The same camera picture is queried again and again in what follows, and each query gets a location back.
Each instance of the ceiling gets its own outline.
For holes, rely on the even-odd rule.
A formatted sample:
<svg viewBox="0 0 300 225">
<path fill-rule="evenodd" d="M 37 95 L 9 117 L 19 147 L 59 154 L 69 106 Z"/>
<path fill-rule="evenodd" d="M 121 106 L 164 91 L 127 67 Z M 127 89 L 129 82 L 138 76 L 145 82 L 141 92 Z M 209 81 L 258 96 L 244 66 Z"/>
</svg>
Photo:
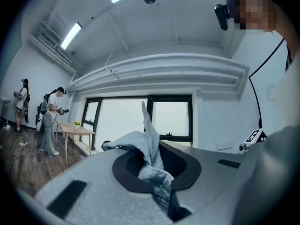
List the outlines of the ceiling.
<svg viewBox="0 0 300 225">
<path fill-rule="evenodd" d="M 206 46 L 228 57 L 234 30 L 221 30 L 214 7 L 225 0 L 56 0 L 48 26 L 64 38 L 79 22 L 82 30 L 68 51 L 85 69 L 142 48 Z"/>
</svg>

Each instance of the wooden floor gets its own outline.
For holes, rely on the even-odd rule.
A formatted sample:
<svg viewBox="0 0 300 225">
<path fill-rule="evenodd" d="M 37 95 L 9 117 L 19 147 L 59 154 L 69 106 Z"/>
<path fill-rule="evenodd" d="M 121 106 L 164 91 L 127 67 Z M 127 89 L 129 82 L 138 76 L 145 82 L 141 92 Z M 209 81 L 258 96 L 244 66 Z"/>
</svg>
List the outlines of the wooden floor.
<svg viewBox="0 0 300 225">
<path fill-rule="evenodd" d="M 41 152 L 40 147 L 35 149 L 37 145 L 41 144 L 43 138 L 42 135 L 35 137 L 35 133 L 35 130 L 23 128 L 22 134 L 18 134 L 13 131 L 13 127 L 8 132 L 0 131 L 0 145 L 3 147 L 0 156 L 3 159 L 4 166 L 16 188 L 27 192 L 31 196 L 34 196 L 48 181 L 86 157 L 69 139 L 67 166 L 62 135 L 58 135 L 58 145 L 55 148 L 60 154 L 50 156 L 46 152 Z M 9 169 L 10 164 L 12 164 L 20 150 L 19 143 L 23 141 L 29 144 L 27 147 L 22 148 Z"/>
</svg>

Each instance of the window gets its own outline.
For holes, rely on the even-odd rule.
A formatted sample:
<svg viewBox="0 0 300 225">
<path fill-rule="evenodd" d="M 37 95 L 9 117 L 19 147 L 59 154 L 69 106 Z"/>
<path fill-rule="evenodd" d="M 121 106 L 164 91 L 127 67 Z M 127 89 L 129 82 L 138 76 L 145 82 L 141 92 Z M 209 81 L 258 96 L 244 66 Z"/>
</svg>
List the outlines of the window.
<svg viewBox="0 0 300 225">
<path fill-rule="evenodd" d="M 142 101 L 161 140 L 192 145 L 191 96 L 99 97 L 89 98 L 82 126 L 96 132 L 92 150 L 101 151 L 104 141 L 115 141 L 133 131 L 144 132 Z M 89 144 L 88 136 L 80 139 Z"/>
<path fill-rule="evenodd" d="M 101 98 L 88 98 L 85 104 L 81 125 L 83 128 L 95 132 L 97 129 L 99 109 L 101 105 Z M 88 136 L 80 136 L 79 140 L 86 145 L 89 145 Z M 95 135 L 92 136 L 92 144 L 95 142 Z"/>
<path fill-rule="evenodd" d="M 144 132 L 142 101 L 147 98 L 104 98 L 97 123 L 95 149 L 104 141 L 115 141 L 133 131 Z"/>
</svg>

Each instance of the person wearing black cap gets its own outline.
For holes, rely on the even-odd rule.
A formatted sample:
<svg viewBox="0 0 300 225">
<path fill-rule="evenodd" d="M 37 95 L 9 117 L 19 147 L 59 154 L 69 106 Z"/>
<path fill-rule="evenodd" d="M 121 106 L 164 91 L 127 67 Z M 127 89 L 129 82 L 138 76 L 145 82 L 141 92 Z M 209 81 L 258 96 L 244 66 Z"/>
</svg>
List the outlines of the person wearing black cap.
<svg viewBox="0 0 300 225">
<path fill-rule="evenodd" d="M 22 79 L 23 87 L 16 95 L 16 102 L 15 102 L 15 123 L 16 128 L 15 131 L 20 133 L 21 132 L 21 122 L 24 110 L 24 102 L 26 97 L 29 95 L 29 88 L 28 88 L 28 79 Z"/>
<path fill-rule="evenodd" d="M 227 0 L 234 23 L 241 29 L 276 31 L 286 41 L 285 70 L 300 49 L 300 19 L 295 13 L 297 0 Z"/>
<path fill-rule="evenodd" d="M 63 115 L 64 112 L 58 108 L 58 98 L 63 97 L 65 90 L 62 87 L 53 90 L 47 98 L 47 112 L 44 115 L 45 133 L 43 136 L 41 151 L 48 152 L 49 155 L 59 155 L 54 148 L 54 129 L 53 125 L 57 116 Z"/>
</svg>

